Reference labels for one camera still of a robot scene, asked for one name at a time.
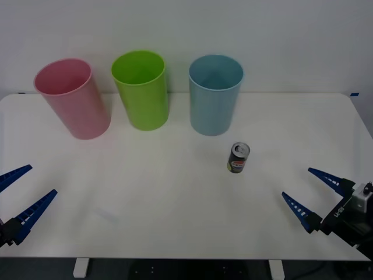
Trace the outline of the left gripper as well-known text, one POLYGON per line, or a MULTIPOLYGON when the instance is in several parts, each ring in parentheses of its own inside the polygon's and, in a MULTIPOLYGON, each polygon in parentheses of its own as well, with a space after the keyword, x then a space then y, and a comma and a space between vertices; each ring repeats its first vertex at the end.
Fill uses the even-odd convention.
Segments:
MULTIPOLYGON (((8 188, 31 169, 32 166, 28 164, 0 175, 0 192, 8 188)), ((19 245, 22 243, 57 194, 56 190, 52 190, 18 214, 18 216, 11 218, 5 223, 0 219, 0 247, 4 244, 11 246, 12 244, 19 245)))

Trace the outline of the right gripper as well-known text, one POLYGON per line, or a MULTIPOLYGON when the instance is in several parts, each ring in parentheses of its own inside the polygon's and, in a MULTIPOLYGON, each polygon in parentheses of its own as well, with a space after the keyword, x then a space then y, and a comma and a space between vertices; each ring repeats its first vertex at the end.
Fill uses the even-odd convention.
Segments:
POLYGON ((303 228, 308 233, 318 231, 320 228, 326 235, 336 234, 350 246, 355 246, 358 251, 372 251, 372 197, 368 199, 367 212, 362 213, 355 209, 351 196, 355 182, 311 167, 308 171, 341 195, 343 199, 322 221, 322 218, 315 212, 282 192, 281 196, 303 228))

